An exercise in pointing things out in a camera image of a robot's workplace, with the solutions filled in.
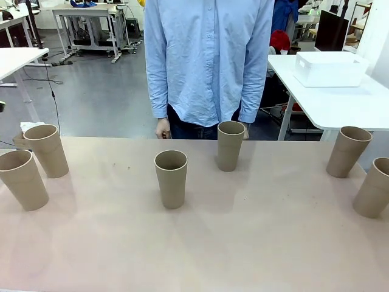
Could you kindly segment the person right hand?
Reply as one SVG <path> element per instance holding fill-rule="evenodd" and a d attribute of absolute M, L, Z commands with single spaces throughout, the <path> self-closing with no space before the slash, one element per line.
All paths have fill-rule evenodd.
<path fill-rule="evenodd" d="M 157 120 L 156 136 L 158 139 L 171 138 L 170 123 L 167 118 L 161 118 Z"/>

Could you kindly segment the beige paper cup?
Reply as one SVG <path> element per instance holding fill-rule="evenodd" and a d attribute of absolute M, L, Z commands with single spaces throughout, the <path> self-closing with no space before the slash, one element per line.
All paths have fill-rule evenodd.
<path fill-rule="evenodd" d="M 61 178 L 69 172 L 58 128 L 43 124 L 28 129 L 24 139 L 38 158 L 48 178 Z"/>
<path fill-rule="evenodd" d="M 154 158 L 162 204 L 178 209 L 185 201 L 188 158 L 179 150 L 165 150 Z"/>
<path fill-rule="evenodd" d="M 372 138 L 372 134 L 362 128 L 342 127 L 332 149 L 326 172 L 335 178 L 346 178 Z"/>
<path fill-rule="evenodd" d="M 0 179 L 25 211 L 40 209 L 49 201 L 33 154 L 28 150 L 0 155 Z"/>
<path fill-rule="evenodd" d="M 389 158 L 376 158 L 353 201 L 353 209 L 363 217 L 377 218 L 388 205 Z"/>
<path fill-rule="evenodd" d="M 218 157 L 217 163 L 223 172 L 236 169 L 245 127 L 236 121 L 221 122 L 218 125 Z"/>

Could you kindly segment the white plastic basket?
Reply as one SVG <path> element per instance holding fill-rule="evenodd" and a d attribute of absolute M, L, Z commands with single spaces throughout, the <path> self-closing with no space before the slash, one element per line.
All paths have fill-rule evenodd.
<path fill-rule="evenodd" d="M 368 66 L 366 59 L 351 52 L 299 52 L 294 77 L 307 88 L 353 88 L 360 86 Z"/>

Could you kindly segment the person right forearm blue sleeve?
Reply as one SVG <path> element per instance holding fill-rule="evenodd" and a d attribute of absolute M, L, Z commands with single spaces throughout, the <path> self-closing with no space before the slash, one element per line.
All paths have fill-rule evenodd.
<path fill-rule="evenodd" d="M 146 57 L 146 76 L 153 115 L 157 119 L 166 118 L 168 104 L 166 61 Z"/>

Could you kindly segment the dark blue jeans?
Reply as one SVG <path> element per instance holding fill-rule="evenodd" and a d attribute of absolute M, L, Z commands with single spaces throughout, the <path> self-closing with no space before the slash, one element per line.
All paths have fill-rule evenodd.
<path fill-rule="evenodd" d="M 219 97 L 200 97 L 193 100 L 178 98 L 167 104 L 167 119 L 172 139 L 218 138 L 220 121 L 239 121 L 240 99 L 229 100 Z"/>

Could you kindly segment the person torso blue shirt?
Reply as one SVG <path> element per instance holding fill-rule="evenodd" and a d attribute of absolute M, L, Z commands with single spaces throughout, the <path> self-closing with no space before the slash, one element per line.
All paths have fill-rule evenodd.
<path fill-rule="evenodd" d="M 146 0 L 145 57 L 166 61 L 168 103 L 239 98 L 247 59 L 267 54 L 274 0 Z"/>

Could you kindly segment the large white side table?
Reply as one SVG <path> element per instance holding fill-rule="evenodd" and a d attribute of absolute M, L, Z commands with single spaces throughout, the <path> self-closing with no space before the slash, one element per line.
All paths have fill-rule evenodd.
<path fill-rule="evenodd" d="M 333 141 L 344 126 L 389 131 L 389 89 L 368 75 L 358 88 L 305 88 L 292 74 L 295 55 L 270 55 L 268 63 L 289 91 L 278 140 L 287 132 L 297 103 L 312 124 L 323 130 L 322 141 Z"/>

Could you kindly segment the red fabric object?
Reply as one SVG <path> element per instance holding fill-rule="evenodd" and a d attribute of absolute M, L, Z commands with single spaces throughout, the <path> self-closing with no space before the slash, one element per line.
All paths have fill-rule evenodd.
<path fill-rule="evenodd" d="M 274 30 L 270 36 L 270 47 L 276 54 L 287 55 L 291 48 L 291 41 L 283 30 Z"/>

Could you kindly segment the black box under desk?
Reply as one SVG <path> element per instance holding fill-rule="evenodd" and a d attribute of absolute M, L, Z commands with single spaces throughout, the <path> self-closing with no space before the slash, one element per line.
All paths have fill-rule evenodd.
<path fill-rule="evenodd" d="M 129 39 L 140 39 L 142 37 L 139 27 L 138 19 L 136 18 L 127 18 L 126 19 L 126 28 Z"/>

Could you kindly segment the person in blue jacket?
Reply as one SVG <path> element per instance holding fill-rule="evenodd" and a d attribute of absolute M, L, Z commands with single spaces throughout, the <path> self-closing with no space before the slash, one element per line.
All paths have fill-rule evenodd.
<path fill-rule="evenodd" d="M 298 21 L 298 0 L 275 0 L 271 33 L 281 30 L 289 33 Z"/>

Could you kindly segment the black computer monitor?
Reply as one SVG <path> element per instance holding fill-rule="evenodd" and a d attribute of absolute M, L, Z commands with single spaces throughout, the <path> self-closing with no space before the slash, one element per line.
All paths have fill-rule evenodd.
<path fill-rule="evenodd" d="M 322 10 L 315 39 L 315 49 L 319 51 L 342 51 L 348 31 L 349 21 L 332 12 Z"/>

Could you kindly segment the white crumpled tissue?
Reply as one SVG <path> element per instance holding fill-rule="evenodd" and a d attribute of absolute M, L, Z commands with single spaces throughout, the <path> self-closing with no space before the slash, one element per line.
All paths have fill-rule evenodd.
<path fill-rule="evenodd" d="M 44 124 L 45 124 L 44 122 L 20 122 L 20 128 L 21 128 L 21 131 L 23 133 L 25 133 L 26 131 L 28 131 L 29 129 L 31 129 L 33 127 L 37 127 L 37 126 L 44 125 Z"/>

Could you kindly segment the small cardboard box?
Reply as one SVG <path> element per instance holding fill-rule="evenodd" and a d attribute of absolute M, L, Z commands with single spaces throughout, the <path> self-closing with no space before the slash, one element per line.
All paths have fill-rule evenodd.
<path fill-rule="evenodd" d="M 31 143 L 28 139 L 24 137 L 24 133 L 22 131 L 20 131 L 15 137 L 13 137 L 12 141 L 16 149 L 32 151 Z"/>

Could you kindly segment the black stand pole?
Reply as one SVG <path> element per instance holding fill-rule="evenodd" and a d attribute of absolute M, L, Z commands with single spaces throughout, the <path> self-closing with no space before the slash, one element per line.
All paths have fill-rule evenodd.
<path fill-rule="evenodd" d="M 31 3 L 30 3 L 30 0 L 25 0 L 25 2 L 26 2 L 27 9 L 28 9 L 29 20 L 30 20 L 30 24 L 32 26 L 32 30 L 33 30 L 33 34 L 35 36 L 35 40 L 36 40 L 37 46 L 38 46 L 39 49 L 43 49 L 43 45 L 42 45 L 42 42 L 41 42 L 38 30 L 37 30 L 37 27 L 36 27 L 36 23 L 35 23 L 35 19 L 34 19 L 34 15 L 33 15 L 32 6 L 31 6 Z"/>

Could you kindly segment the white metal frame desk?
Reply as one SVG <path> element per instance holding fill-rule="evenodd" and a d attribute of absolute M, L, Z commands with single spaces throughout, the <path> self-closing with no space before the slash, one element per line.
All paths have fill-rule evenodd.
<path fill-rule="evenodd" d="M 64 35 L 60 40 L 64 60 L 79 50 L 104 50 L 114 55 L 111 63 L 129 50 L 126 19 L 115 4 L 98 3 L 93 7 L 77 8 L 69 3 L 51 8 L 57 33 Z"/>

